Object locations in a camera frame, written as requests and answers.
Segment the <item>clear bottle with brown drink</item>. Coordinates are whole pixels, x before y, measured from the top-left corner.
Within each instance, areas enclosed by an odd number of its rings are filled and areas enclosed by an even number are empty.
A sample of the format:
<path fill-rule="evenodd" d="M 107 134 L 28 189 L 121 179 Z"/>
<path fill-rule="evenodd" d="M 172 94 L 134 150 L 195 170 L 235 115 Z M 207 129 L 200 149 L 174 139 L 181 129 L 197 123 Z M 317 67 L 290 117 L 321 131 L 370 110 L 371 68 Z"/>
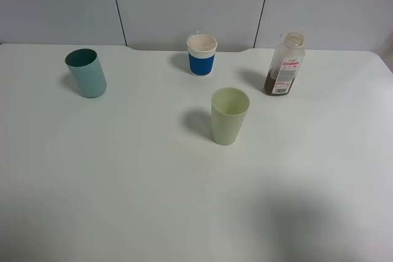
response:
<path fill-rule="evenodd" d="M 267 95 L 287 95 L 305 57 L 305 38 L 300 33 L 288 33 L 276 47 L 264 84 Z"/>

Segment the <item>light green plastic cup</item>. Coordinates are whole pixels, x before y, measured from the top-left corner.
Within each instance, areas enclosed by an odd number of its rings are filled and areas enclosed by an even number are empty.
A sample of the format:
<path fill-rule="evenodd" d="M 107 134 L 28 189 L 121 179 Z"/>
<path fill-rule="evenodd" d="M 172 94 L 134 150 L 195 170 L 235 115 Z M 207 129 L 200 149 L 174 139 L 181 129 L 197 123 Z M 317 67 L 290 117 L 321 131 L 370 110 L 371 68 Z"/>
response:
<path fill-rule="evenodd" d="M 217 90 L 211 98 L 212 137 L 219 145 L 235 142 L 250 106 L 248 95 L 237 88 Z"/>

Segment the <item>blue sleeved white cup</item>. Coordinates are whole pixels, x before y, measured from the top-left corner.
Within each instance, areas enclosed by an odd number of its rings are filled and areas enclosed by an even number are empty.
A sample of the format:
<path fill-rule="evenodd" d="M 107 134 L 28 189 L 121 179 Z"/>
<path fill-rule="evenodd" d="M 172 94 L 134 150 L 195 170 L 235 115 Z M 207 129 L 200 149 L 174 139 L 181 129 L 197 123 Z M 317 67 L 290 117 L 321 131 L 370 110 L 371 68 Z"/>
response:
<path fill-rule="evenodd" d="M 206 76 L 212 71 L 217 40 L 209 34 L 197 31 L 187 38 L 190 71 L 196 76 Z"/>

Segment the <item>teal plastic cup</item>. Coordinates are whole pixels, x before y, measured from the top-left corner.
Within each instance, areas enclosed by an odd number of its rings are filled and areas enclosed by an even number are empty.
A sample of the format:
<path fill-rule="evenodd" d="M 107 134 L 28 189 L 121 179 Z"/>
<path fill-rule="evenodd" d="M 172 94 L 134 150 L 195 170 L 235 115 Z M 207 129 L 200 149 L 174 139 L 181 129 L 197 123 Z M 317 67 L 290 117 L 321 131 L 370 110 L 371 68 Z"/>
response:
<path fill-rule="evenodd" d="M 97 98 L 107 89 L 107 82 L 98 54 L 90 48 L 81 48 L 69 53 L 65 63 L 86 98 Z"/>

